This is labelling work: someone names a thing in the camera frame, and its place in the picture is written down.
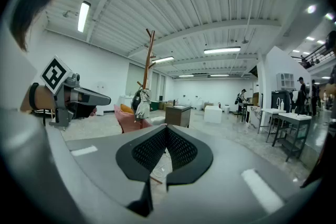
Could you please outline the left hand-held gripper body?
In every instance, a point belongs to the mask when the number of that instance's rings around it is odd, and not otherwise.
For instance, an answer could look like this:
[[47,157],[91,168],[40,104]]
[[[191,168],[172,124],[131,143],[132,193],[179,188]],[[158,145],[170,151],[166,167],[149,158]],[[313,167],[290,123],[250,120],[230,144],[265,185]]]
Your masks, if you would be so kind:
[[66,93],[71,93],[79,87],[80,76],[57,56],[54,56],[40,78],[45,86],[53,94],[55,103],[55,120],[50,125],[66,128],[76,114],[76,107],[70,107],[70,101],[66,101]]

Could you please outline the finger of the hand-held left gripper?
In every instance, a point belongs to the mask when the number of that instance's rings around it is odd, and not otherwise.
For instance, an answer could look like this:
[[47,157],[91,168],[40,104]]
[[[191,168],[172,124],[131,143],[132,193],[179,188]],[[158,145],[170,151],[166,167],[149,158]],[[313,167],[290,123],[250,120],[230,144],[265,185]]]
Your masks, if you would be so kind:
[[74,88],[74,101],[86,105],[109,105],[110,97],[85,89],[82,87]]
[[82,119],[82,118],[88,118],[90,116],[93,116],[97,108],[95,105],[86,105],[81,103],[70,103],[70,111],[74,113],[73,119]]

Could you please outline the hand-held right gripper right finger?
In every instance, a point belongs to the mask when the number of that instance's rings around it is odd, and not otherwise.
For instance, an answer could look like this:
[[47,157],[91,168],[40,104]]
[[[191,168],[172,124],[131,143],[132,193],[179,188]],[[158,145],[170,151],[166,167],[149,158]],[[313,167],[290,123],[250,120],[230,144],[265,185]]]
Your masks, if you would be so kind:
[[210,168],[213,152],[204,142],[172,125],[166,127],[166,149],[172,172],[166,177],[166,188],[195,183]]

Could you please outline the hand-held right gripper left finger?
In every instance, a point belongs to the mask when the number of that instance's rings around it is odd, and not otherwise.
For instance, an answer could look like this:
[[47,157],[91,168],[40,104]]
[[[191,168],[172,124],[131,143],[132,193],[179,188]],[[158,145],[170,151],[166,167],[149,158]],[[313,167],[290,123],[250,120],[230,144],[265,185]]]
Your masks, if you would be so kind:
[[147,217],[153,210],[150,174],[165,152],[166,126],[158,127],[122,145],[116,153],[116,162],[129,180],[143,182],[141,197],[132,201],[127,208]]

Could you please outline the beige folding umbrella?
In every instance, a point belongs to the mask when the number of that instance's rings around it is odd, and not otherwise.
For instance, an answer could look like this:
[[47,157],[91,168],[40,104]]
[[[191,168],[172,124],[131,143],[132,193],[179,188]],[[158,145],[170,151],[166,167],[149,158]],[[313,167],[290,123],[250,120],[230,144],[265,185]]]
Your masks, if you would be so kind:
[[140,90],[140,103],[135,112],[135,120],[140,121],[148,119],[150,116],[151,90]]

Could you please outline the wooden coat rack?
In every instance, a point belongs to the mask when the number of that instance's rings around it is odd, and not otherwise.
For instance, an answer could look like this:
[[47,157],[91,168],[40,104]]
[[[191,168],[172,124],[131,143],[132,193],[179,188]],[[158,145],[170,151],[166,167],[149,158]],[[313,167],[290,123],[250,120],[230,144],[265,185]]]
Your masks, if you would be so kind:
[[149,36],[149,44],[148,44],[148,47],[147,47],[148,50],[147,50],[147,54],[146,54],[143,82],[142,83],[140,83],[139,81],[137,82],[138,85],[140,86],[139,90],[149,89],[149,86],[150,86],[149,73],[150,73],[150,69],[155,65],[155,63],[152,62],[152,59],[155,58],[155,56],[152,55],[155,31],[150,32],[150,30],[147,28],[146,32]]

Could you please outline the person's left forearm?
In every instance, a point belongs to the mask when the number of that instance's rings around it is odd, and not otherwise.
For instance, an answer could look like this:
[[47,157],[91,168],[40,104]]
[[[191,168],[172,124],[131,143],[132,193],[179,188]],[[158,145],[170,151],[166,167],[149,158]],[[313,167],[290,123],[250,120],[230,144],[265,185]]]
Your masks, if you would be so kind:
[[[28,100],[30,87],[27,89],[27,92],[24,96],[24,99],[19,109],[22,112],[33,110],[30,107],[29,100]],[[43,109],[54,110],[55,109],[55,102],[54,102],[53,94],[46,86],[39,85],[38,88],[36,89],[35,103],[36,103],[36,107],[38,108],[38,110],[43,110]]]

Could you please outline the pink blanket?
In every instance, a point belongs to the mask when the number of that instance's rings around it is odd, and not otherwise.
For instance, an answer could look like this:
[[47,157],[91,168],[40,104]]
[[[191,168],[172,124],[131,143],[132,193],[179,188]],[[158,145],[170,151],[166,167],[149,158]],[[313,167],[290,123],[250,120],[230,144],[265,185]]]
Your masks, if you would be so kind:
[[135,120],[134,114],[122,112],[120,110],[120,106],[117,105],[114,105],[114,114],[119,125],[121,126],[122,133],[133,132],[152,126],[152,124],[147,120],[144,120],[143,125],[141,125],[140,121]]

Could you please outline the black wristband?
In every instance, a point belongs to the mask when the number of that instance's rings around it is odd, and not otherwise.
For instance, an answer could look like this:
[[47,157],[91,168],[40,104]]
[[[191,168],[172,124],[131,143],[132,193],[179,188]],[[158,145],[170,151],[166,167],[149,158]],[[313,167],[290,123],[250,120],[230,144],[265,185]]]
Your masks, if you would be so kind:
[[39,86],[39,83],[34,82],[29,89],[28,100],[29,100],[29,105],[33,110],[38,110],[38,108],[36,107],[36,103],[35,103],[35,92],[38,86]]

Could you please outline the brown sink cabinet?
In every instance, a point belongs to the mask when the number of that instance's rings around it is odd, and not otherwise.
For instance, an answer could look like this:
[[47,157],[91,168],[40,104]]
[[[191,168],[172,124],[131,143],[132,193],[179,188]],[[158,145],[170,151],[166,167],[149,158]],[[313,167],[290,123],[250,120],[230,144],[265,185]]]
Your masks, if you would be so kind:
[[189,128],[191,116],[190,106],[167,106],[165,110],[165,123]]

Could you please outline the dark grey bag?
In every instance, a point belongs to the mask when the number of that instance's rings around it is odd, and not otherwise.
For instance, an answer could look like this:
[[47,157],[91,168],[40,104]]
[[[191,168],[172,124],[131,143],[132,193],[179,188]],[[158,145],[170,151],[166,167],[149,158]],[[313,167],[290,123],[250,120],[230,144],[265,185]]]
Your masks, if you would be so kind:
[[137,111],[137,108],[140,102],[141,102],[141,90],[138,90],[136,94],[134,95],[132,102],[131,102],[131,108],[134,113]]

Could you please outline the person's white shirt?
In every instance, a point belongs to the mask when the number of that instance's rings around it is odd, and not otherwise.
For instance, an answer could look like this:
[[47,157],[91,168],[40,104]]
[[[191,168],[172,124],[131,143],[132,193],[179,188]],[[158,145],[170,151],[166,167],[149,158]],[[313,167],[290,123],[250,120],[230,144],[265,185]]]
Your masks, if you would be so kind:
[[10,29],[18,0],[9,0],[0,16],[0,108],[20,108],[37,70],[20,49]]

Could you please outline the white box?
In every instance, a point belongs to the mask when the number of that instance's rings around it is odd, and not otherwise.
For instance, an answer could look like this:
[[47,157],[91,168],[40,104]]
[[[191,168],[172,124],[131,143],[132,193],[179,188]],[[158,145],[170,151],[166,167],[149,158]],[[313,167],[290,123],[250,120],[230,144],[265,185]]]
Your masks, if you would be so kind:
[[204,121],[209,123],[218,123],[222,121],[223,111],[218,106],[207,105],[204,109]]

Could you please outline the black cabinet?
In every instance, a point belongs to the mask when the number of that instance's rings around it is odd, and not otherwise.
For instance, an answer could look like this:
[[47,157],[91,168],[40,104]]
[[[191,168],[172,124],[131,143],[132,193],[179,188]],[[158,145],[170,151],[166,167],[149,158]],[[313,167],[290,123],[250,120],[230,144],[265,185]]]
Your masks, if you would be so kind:
[[280,109],[281,102],[283,101],[283,109],[286,112],[291,108],[291,92],[290,91],[273,91],[271,93],[271,108]]

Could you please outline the white glass-door cabinet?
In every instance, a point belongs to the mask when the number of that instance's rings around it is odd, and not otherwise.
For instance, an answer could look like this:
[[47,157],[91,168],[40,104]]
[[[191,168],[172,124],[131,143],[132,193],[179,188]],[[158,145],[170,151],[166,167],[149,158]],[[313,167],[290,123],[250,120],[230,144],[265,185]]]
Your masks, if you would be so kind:
[[295,81],[294,76],[291,73],[278,73],[276,74],[277,79],[277,90],[294,90],[295,87]]

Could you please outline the white metal-frame table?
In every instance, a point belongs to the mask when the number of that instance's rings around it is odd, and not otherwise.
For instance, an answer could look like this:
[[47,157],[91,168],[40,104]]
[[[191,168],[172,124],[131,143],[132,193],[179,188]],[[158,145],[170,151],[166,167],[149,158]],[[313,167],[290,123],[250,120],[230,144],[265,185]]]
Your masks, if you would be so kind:
[[[274,108],[270,108],[270,109],[262,108],[261,109],[261,114],[260,114],[260,119],[259,119],[259,128],[258,128],[257,133],[259,133],[261,129],[265,129],[268,134],[266,138],[266,142],[268,142],[270,134],[276,133],[274,129],[274,120],[275,120],[275,116],[279,115],[280,113],[287,113],[287,112],[285,110],[274,109]],[[262,125],[263,119],[266,119],[266,118],[270,118],[269,123],[267,123],[266,125]]]

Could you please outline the grey metal-frame table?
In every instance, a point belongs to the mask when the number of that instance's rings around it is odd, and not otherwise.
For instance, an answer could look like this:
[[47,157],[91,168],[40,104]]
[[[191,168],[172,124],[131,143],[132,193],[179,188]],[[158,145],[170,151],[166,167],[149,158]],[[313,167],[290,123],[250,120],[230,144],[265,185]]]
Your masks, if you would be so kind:
[[279,113],[276,116],[278,125],[272,147],[278,142],[285,148],[287,157],[300,157],[307,140],[311,125],[311,116],[296,113]]

